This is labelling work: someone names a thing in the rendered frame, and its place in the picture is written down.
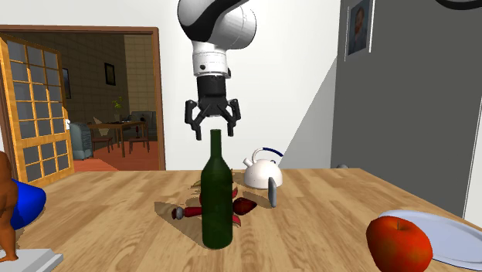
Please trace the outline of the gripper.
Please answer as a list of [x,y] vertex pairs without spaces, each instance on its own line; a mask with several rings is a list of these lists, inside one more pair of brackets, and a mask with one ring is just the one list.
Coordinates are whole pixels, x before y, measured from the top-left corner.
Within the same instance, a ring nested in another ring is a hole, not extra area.
[[[224,76],[199,76],[197,79],[198,104],[193,100],[185,102],[185,123],[189,124],[195,132],[197,141],[202,140],[202,132],[200,124],[206,115],[225,115],[227,121],[228,136],[234,135],[234,127],[236,122],[241,119],[239,102],[232,99],[227,102],[226,99],[226,78]],[[192,112],[195,108],[199,108],[200,112],[195,119],[192,118]]]

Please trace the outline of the wooden chair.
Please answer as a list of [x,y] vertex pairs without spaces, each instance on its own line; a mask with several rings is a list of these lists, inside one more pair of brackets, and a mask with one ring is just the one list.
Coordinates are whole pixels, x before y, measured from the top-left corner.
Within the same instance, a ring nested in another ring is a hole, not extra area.
[[107,146],[108,153],[110,153],[110,150],[114,148],[112,138],[109,138],[107,136],[96,137],[94,135],[93,128],[90,129],[90,138],[91,138],[91,145],[92,145],[93,151],[95,151],[95,146],[97,143],[105,143]]
[[133,151],[134,143],[136,143],[136,142],[141,142],[143,144],[143,146],[147,149],[147,151],[150,152],[150,141],[149,141],[149,138],[148,138],[148,132],[149,132],[148,122],[143,121],[143,124],[141,125],[141,133],[137,134],[137,136],[135,138],[129,138],[128,139],[129,153],[131,153]]

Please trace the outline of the dark green glass bottle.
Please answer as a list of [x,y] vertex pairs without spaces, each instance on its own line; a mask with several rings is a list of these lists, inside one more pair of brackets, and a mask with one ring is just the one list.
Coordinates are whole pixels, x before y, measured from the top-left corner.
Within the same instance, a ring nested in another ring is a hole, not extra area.
[[210,157],[201,174],[202,242],[222,249],[233,240],[233,176],[222,157],[219,129],[210,131]]

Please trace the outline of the dark red pepper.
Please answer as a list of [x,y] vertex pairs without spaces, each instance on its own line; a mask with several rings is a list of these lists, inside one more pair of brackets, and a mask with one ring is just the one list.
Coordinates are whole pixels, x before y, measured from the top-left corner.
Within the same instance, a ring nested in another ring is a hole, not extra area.
[[233,212],[238,216],[243,216],[257,207],[253,200],[239,197],[233,201]]

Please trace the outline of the wooden dining table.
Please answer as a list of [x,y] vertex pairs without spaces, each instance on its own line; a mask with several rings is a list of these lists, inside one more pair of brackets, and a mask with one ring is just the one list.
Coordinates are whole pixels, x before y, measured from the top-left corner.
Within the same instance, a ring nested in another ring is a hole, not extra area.
[[89,129],[114,129],[116,131],[117,146],[121,148],[122,157],[125,157],[125,147],[124,147],[124,132],[125,128],[130,128],[134,126],[141,127],[141,135],[148,137],[148,125],[146,121],[128,121],[120,123],[100,123],[100,124],[88,124]]

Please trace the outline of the wooden door with glass panes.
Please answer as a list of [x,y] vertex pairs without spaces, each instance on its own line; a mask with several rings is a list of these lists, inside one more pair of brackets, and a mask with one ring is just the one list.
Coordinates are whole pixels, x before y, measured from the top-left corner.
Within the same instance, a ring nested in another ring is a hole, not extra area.
[[18,180],[44,187],[72,175],[60,53],[0,33],[0,69]]

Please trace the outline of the blue bowl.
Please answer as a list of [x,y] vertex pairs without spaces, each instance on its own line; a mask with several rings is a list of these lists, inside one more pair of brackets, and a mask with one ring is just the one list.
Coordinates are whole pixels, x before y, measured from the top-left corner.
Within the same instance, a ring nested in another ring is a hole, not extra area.
[[36,186],[13,179],[18,186],[18,201],[11,219],[14,230],[19,230],[32,223],[43,211],[46,204],[46,192]]

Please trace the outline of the red apple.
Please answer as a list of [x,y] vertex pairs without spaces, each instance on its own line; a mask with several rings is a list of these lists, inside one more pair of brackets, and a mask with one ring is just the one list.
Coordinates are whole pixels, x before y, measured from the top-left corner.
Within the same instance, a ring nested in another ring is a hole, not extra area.
[[379,217],[369,223],[365,235],[381,272],[424,272],[433,258],[428,236],[406,219]]

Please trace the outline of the brown figure on white base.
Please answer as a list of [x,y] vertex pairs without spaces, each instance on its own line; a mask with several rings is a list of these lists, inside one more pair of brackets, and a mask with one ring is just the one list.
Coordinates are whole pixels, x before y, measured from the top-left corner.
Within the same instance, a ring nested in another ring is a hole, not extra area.
[[0,272],[52,272],[63,261],[51,249],[17,250],[11,219],[18,201],[8,156],[0,151]]

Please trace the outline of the white plate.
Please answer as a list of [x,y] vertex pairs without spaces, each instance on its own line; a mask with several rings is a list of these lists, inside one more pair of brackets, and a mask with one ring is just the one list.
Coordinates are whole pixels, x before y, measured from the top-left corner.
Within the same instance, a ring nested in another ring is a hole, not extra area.
[[399,217],[417,225],[431,242],[434,260],[482,271],[482,231],[427,212],[397,209],[383,212],[382,216]]

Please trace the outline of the red-handled tool with grey end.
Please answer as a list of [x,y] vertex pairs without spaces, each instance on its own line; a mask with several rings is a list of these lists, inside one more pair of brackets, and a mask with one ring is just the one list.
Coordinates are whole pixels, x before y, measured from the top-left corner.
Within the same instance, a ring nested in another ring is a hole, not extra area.
[[201,207],[176,207],[171,211],[172,219],[182,219],[184,217],[200,216],[201,214]]

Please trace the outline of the dark framed wall picture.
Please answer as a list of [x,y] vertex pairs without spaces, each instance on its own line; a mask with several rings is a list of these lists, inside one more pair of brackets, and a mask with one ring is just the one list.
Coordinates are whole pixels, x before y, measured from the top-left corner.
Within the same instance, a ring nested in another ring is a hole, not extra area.
[[105,63],[104,64],[104,72],[105,72],[105,81],[107,85],[115,86],[116,79],[115,79],[115,68],[114,65]]
[[69,70],[66,68],[62,68],[63,71],[63,82],[64,82],[64,90],[65,90],[65,95],[66,99],[71,99],[71,89],[70,89],[70,76],[69,76]]

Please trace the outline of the framed portrait wall picture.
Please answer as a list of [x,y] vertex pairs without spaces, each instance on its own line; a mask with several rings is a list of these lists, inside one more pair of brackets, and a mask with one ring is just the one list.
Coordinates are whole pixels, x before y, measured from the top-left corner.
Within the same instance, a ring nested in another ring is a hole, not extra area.
[[347,0],[344,61],[372,52],[375,0]]

